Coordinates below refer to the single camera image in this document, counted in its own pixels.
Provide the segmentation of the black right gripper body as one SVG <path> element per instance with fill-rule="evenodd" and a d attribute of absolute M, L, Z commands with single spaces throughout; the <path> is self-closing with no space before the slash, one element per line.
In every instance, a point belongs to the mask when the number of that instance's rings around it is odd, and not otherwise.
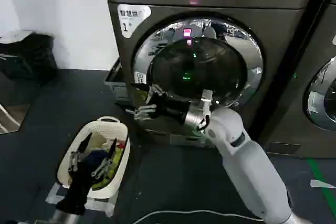
<path fill-rule="evenodd" d="M 156 105 L 155 115 L 170 117 L 179 124 L 184 124 L 190 103 L 168 98 L 166 95 L 157 96 L 154 99 Z"/>

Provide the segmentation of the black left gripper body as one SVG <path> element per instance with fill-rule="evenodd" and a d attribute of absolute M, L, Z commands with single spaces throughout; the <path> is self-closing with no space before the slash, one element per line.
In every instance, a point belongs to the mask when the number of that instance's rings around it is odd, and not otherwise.
<path fill-rule="evenodd" d="M 84 215 L 87 195 L 91 186 L 91 172 L 85 166 L 79 166 L 73 174 L 66 196 L 56 204 L 56 209 L 67 214 Z"/>

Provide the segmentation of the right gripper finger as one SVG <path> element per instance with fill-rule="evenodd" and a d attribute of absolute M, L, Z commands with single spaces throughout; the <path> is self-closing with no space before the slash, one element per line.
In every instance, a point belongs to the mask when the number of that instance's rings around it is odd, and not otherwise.
<path fill-rule="evenodd" d="M 145 103 L 150 103 L 152 97 L 157 94 L 162 96 L 165 92 L 157 84 L 147 84 L 147 83 L 131 83 L 133 87 L 137 89 L 138 94 L 143 99 Z"/>
<path fill-rule="evenodd" d="M 149 120 L 151 116 L 154 116 L 156 113 L 156 105 L 144 105 L 139 108 L 126 108 L 125 111 L 128 114 L 133 115 L 135 120 Z"/>

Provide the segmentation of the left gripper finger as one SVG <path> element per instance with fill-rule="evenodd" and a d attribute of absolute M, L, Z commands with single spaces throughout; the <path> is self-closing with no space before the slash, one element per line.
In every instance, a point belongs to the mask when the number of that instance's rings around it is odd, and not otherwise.
<path fill-rule="evenodd" d="M 77 150 L 71 152 L 68 173 L 74 173 L 78 170 L 78 163 L 84 159 L 85 151 L 90 142 L 91 137 L 92 133 L 89 133 L 87 137 L 83 141 L 81 141 Z"/>
<path fill-rule="evenodd" d="M 91 173 L 92 178 L 101 179 L 109 172 L 114 154 L 116 152 L 116 145 L 117 139 L 114 139 L 108 151 L 94 150 L 90 153 L 91 164 L 94 167 Z"/>

